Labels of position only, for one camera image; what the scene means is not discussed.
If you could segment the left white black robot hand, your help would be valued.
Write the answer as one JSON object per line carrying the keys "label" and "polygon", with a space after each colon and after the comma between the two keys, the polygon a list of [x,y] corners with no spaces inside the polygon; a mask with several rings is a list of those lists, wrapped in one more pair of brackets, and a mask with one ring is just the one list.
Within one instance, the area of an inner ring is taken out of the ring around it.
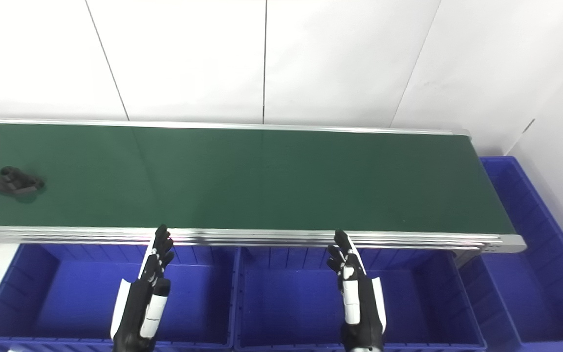
{"label": "left white black robot hand", "polygon": [[147,246],[138,278],[119,285],[110,330],[114,352],[154,351],[171,290],[165,270],[173,259],[173,240],[162,224]]}

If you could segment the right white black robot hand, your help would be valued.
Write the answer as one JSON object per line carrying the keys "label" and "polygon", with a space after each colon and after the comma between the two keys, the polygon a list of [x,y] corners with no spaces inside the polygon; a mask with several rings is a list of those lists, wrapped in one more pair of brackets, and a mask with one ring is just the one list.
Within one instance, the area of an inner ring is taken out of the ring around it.
{"label": "right white black robot hand", "polygon": [[327,265],[336,273],[343,296],[342,345],[347,352],[382,352],[387,319],[381,279],[369,277],[345,231],[336,230],[334,242],[327,247]]}

